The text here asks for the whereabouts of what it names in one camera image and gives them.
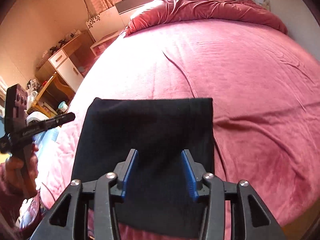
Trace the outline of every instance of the floral pattern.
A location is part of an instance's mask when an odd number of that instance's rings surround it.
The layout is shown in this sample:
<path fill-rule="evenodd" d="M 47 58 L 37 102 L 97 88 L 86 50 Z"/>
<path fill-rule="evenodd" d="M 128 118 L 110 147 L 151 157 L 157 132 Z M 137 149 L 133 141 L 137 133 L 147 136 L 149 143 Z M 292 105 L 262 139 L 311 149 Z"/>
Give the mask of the floral pattern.
<path fill-rule="evenodd" d="M 87 22 L 87 27 L 90 29 L 93 27 L 93 24 L 96 23 L 97 21 L 101 21 L 100 15 L 98 14 L 97 16 L 93 17 Z"/>
<path fill-rule="evenodd" d="M 270 11 L 270 1 L 269 0 L 252 0 L 252 1 L 254 1 L 256 4 L 262 6 L 266 10 Z"/>

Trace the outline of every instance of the black clamp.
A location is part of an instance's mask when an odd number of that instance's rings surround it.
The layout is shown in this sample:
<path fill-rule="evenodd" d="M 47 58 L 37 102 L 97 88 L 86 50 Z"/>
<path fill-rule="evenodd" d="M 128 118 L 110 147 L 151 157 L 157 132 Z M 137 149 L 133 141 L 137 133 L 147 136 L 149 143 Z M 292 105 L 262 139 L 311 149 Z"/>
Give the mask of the black clamp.
<path fill-rule="evenodd" d="M 24 163 L 21 170 L 16 170 L 16 175 L 21 182 L 24 197 L 32 198 L 37 194 L 36 184 L 29 176 L 29 160 L 32 155 L 33 136 L 71 122 L 75 114 L 68 113 L 27 126 L 27 92 L 16 84 L 7 89 L 5 100 L 4 130 L 5 135 L 0 138 L 0 152 L 11 153 Z"/>
<path fill-rule="evenodd" d="M 223 240 L 225 201 L 231 202 L 232 240 L 285 240 L 275 218 L 252 186 L 245 180 L 225 182 L 195 163 L 189 152 L 181 153 L 188 190 L 196 202 L 207 203 L 200 240 Z M 115 203 L 122 203 L 130 173 L 137 163 L 138 151 L 132 149 L 125 162 L 98 180 L 81 183 L 75 179 L 47 212 L 30 240 L 87 239 L 88 201 L 94 200 L 96 240 L 120 240 Z"/>

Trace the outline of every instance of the pink blanket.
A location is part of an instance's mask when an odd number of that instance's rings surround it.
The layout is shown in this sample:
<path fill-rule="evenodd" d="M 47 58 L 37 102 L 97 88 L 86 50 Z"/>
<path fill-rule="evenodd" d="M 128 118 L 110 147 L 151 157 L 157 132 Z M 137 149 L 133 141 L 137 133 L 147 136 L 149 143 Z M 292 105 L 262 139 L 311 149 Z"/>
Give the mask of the pink blanket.
<path fill-rule="evenodd" d="M 76 119 L 58 136 L 44 181 L 55 198 L 70 183 L 84 117 L 95 97 L 212 97 L 217 176 L 247 179 L 281 225 L 320 195 L 320 64 L 274 28 L 203 19 L 118 38 L 82 82 L 69 109 Z M 41 197 L 53 205 L 44 187 Z M 122 239 L 171 239 L 120 228 Z M 229 233 L 227 219 L 226 238 Z"/>

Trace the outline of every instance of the wall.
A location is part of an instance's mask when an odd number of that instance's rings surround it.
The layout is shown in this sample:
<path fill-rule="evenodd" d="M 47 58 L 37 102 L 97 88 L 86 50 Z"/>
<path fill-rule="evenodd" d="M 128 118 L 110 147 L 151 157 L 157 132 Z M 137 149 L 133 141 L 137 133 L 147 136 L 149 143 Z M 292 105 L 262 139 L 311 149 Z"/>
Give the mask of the wall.
<path fill-rule="evenodd" d="M 288 28 L 288 35 L 320 60 L 320 26 L 302 0 L 270 0 L 270 10 Z"/>
<path fill-rule="evenodd" d="M 86 29 L 83 0 L 17 0 L 0 25 L 0 76 L 23 87 L 42 53 L 72 29 Z"/>

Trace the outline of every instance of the person's hand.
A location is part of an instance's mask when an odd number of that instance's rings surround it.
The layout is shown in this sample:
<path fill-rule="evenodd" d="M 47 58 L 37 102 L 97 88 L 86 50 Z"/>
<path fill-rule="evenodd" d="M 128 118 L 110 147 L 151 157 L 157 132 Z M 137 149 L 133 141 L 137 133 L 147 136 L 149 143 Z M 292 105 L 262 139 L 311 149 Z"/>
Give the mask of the person's hand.
<path fill-rule="evenodd" d="M 39 149 L 36 144 L 32 144 L 32 156 L 30 158 L 29 176 L 31 180 L 35 180 L 38 177 L 38 158 L 35 154 Z M 21 169 L 23 167 L 23 161 L 16 157 L 9 157 L 5 161 L 4 176 L 11 185 L 17 189 L 22 189 L 21 182 L 18 180 L 15 169 Z"/>

